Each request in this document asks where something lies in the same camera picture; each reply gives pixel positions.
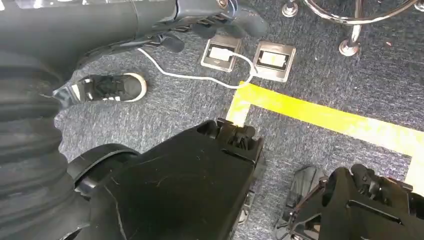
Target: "yellow floor tape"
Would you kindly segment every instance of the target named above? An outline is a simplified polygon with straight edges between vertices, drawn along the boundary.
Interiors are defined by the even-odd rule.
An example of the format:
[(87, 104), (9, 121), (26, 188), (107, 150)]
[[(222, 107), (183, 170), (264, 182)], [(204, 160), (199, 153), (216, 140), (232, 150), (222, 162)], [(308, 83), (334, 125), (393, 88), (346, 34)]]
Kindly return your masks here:
[(226, 119), (243, 126), (251, 105), (412, 156), (406, 182), (414, 186), (415, 192), (424, 195), (424, 177), (421, 177), (424, 174), (424, 132), (307, 102), (253, 84), (235, 92)]

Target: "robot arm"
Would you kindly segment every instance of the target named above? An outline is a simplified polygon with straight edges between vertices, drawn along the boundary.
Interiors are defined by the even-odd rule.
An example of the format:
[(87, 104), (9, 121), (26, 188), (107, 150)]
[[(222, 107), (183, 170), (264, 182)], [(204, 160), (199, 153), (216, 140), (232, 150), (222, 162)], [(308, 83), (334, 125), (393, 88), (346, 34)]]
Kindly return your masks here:
[(171, 31), (192, 28), (210, 38), (221, 27), (238, 37), (267, 30), (259, 14), (237, 0), (2, 1), (0, 58), (10, 66), (31, 58), (38, 62), (32, 67), (56, 75), (61, 83), (101, 54), (162, 44), (179, 52), (184, 43)]

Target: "white charging cable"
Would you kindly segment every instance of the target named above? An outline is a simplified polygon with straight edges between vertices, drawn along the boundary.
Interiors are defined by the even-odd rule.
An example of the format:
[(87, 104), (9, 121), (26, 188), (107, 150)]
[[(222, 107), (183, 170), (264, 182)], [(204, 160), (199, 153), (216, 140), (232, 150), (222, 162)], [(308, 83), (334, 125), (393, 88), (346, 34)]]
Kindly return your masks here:
[(187, 75), (181, 75), (181, 74), (175, 74), (175, 73), (170, 73), (170, 72), (166, 72), (166, 71), (164, 71), (162, 68), (161, 68), (161, 66), (159, 66), (159, 64), (153, 59), (153, 57), (152, 56), (150, 56), (146, 51), (144, 51), (143, 49), (141, 49), (141, 48), (137, 48), (137, 50), (138, 51), (140, 51), (140, 52), (142, 52), (148, 59), (150, 59), (150, 61), (154, 64), (154, 66), (162, 73), (162, 74), (164, 74), (164, 75), (167, 75), (167, 76), (171, 76), (171, 77), (175, 77), (175, 78), (182, 78), (182, 79), (193, 79), (193, 80), (210, 80), (210, 81), (213, 81), (213, 82), (215, 82), (215, 83), (217, 83), (217, 84), (219, 84), (219, 85), (222, 85), (222, 86), (224, 86), (224, 87), (226, 87), (226, 88), (229, 88), (229, 89), (241, 89), (241, 88), (244, 88), (244, 87), (246, 87), (249, 83), (250, 83), (250, 81), (252, 80), (252, 78), (254, 77), (254, 76), (256, 76), (256, 74), (258, 73), (258, 71), (256, 70), (256, 68), (255, 68), (255, 66), (253, 65), (253, 62), (252, 61), (250, 61), (250, 59), (249, 58), (247, 58), (247, 57), (245, 57), (245, 56), (243, 56), (243, 55), (240, 55), (240, 54), (238, 54), (238, 53), (235, 53), (235, 52), (232, 52), (232, 51), (230, 51), (230, 50), (228, 50), (228, 49), (225, 49), (225, 48), (223, 48), (222, 49), (222, 51), (227, 51), (226, 53), (229, 55), (229, 56), (236, 56), (236, 57), (238, 57), (238, 58), (241, 58), (241, 59), (243, 59), (243, 60), (245, 60), (246, 62), (248, 62), (249, 63), (249, 65), (250, 65), (250, 71), (249, 71), (249, 77), (246, 79), (246, 81), (243, 83), (243, 84), (241, 84), (241, 85), (238, 85), (238, 86), (233, 86), (233, 85), (228, 85), (228, 84), (226, 84), (226, 83), (224, 83), (224, 82), (222, 82), (222, 81), (220, 81), (220, 80), (217, 80), (217, 79), (215, 79), (215, 78), (213, 78), (213, 77), (209, 77), (209, 76), (187, 76)]

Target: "floor socket cover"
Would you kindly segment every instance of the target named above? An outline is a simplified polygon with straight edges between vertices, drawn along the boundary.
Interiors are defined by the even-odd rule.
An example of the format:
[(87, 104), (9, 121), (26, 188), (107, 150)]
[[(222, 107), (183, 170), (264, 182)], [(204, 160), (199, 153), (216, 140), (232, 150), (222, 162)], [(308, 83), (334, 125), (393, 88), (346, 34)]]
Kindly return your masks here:
[(296, 48), (293, 46), (260, 41), (253, 64), (259, 78), (285, 83), (289, 77)]
[(229, 56), (222, 49), (228, 49), (238, 54), (241, 44), (242, 41), (240, 39), (216, 35), (207, 41), (206, 49), (204, 50), (200, 64), (204, 67), (229, 73), (233, 70), (234, 64), (236, 63), (236, 57)]

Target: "black sneaker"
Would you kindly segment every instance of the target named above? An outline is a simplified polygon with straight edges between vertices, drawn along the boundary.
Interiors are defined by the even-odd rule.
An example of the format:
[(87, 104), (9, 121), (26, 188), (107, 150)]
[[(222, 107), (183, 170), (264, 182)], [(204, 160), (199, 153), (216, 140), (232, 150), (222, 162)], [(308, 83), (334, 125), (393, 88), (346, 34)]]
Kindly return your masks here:
[(147, 91), (145, 79), (137, 73), (89, 75), (71, 86), (80, 103), (98, 100), (135, 102)]

